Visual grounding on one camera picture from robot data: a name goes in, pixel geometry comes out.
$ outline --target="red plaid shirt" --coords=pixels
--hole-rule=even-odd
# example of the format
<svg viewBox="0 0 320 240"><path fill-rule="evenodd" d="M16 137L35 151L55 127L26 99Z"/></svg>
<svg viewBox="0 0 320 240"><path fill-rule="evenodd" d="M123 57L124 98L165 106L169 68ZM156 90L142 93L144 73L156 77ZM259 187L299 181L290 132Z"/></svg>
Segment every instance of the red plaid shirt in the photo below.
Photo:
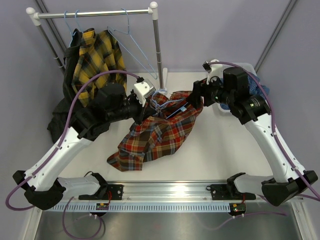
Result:
<svg viewBox="0 0 320 240"><path fill-rule="evenodd" d="M178 100L190 95L190 91L176 91L170 99L157 93L153 99L159 105L168 100ZM166 155L174 154L187 139L203 105L194 109L186 106L185 111L179 111L175 116L166 119L170 114L187 102L171 102L164 108L161 116L150 116L141 125L136 123L130 127L130 132L118 145L118 152L111 155L107 162L120 171L142 170L144 162L149 162Z"/></svg>

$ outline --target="robotic arm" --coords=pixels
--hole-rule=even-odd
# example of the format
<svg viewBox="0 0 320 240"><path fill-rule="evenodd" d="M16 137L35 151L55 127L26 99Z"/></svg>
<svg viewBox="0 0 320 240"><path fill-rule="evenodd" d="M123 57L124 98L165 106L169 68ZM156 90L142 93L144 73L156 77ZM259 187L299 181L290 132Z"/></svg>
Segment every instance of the robotic arm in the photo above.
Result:
<svg viewBox="0 0 320 240"><path fill-rule="evenodd" d="M58 176L82 149L109 129L110 123L133 118L140 124L145 118L155 114L155 110L145 105L146 98L154 91L154 86L147 79L134 84L128 97L125 88L120 84L108 84L101 88L87 107L74 114L60 147L59 139L33 167L26 171L19 170L13 175L17 184L32 176L22 186L28 202L47 210L61 199L74 196L90 195L97 200L102 199L107 193L108 184L99 173L77 178ZM58 150L52 159L33 175L55 148Z"/></svg>
<svg viewBox="0 0 320 240"><path fill-rule="evenodd" d="M271 110L263 97L249 93L248 75L242 68L226 68L222 83L217 77L217 73L222 71L221 64L210 65L205 62L203 67L209 72L209 76L193 83L192 94L187 101L195 108L200 106L201 97L206 107L214 103L227 104L232 115L239 119L257 141L273 173L273 176L251 176L242 172L228 178L227 188L232 196L252 193L264 196L271 204L279 206L307 188L297 170L309 184L318 180L314 171L306 171L295 158L277 128L275 132L272 131ZM295 169L281 151L275 134L293 161Z"/></svg>

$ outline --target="rack pole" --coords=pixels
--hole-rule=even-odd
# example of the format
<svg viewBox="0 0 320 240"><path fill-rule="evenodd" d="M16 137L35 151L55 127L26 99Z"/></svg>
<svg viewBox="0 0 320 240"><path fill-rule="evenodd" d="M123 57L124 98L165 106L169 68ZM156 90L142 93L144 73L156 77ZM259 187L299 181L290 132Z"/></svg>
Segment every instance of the rack pole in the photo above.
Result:
<svg viewBox="0 0 320 240"><path fill-rule="evenodd" d="M56 60L58 67L61 69L62 73L64 74L66 69L65 69L64 65L62 64L54 46L52 46L50 39L48 38L44 28L41 26L41 22L39 20L34 19L34 14L36 13L36 10L32 7L28 7L26 9L26 13L30 16L33 24L39 29L41 35L45 39L46 43L48 44L48 46L53 54L53 58Z"/></svg>
<svg viewBox="0 0 320 240"><path fill-rule="evenodd" d="M162 72L163 68L162 68L162 58L161 58L161 50L160 50L159 27L158 27L158 4L155 1L153 1L150 3L150 8L152 10L156 62L158 66L160 89L165 89L164 76Z"/></svg>

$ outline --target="blue clothes hanger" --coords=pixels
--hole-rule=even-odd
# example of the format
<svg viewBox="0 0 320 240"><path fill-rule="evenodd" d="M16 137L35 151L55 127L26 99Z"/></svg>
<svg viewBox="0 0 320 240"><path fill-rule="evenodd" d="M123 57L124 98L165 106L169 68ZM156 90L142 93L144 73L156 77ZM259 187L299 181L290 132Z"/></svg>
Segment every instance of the blue clothes hanger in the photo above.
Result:
<svg viewBox="0 0 320 240"><path fill-rule="evenodd" d="M127 10L125 10L124 8L121 8L123 11L125 11L126 13L126 17L128 20L128 28L127 28L127 32L125 31L119 31L117 29L113 29L112 27L107 27L108 32L118 41L118 43L154 78L154 79L158 79L158 75L154 69L154 67L150 64L149 59L147 58L147 56L145 55L144 51L142 51L141 47L138 45L138 43L136 42L136 40L132 37L131 32L130 32L130 21L129 21L129 15ZM117 38L116 36L112 33L112 32L119 32L122 34L126 34L129 35L130 38L132 39L132 41L134 42L134 44L138 47L138 49L140 50L140 52L143 54L144 58L147 61L147 64L149 65L149 67L152 69L153 73L151 73Z"/></svg>
<svg viewBox="0 0 320 240"><path fill-rule="evenodd" d="M72 43L72 40L74 39L74 35L76 34L76 32L73 32L71 27L69 26L69 24L67 23L67 19L66 19L66 14L67 14L68 11L65 11L64 12L64 15L63 15L63 19L64 19L64 22L66 24L66 26L68 27L69 31L70 31L70 35L71 35L71 40L70 40L70 43L69 43L69 47L71 46L71 43ZM78 19L77 19L77 13L79 12L79 10L75 11L75 14L74 14L74 18L75 18L75 22L76 24L78 25L79 27L79 30L83 33L83 30L78 22Z"/></svg>

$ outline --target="yellow and black plaid shirt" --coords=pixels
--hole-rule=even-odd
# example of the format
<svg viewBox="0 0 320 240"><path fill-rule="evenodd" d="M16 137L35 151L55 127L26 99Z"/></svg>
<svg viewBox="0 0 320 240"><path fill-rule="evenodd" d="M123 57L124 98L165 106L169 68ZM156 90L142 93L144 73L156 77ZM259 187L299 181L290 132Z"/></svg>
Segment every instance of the yellow and black plaid shirt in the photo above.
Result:
<svg viewBox="0 0 320 240"><path fill-rule="evenodd" d="M88 29L82 35L79 60L71 82L74 92L77 93L93 76L110 70L126 70L117 40L107 30L96 34L93 28ZM127 76L113 73L99 77L80 94L78 99L82 105L86 107L95 97L98 89L107 83L119 83L126 89Z"/></svg>

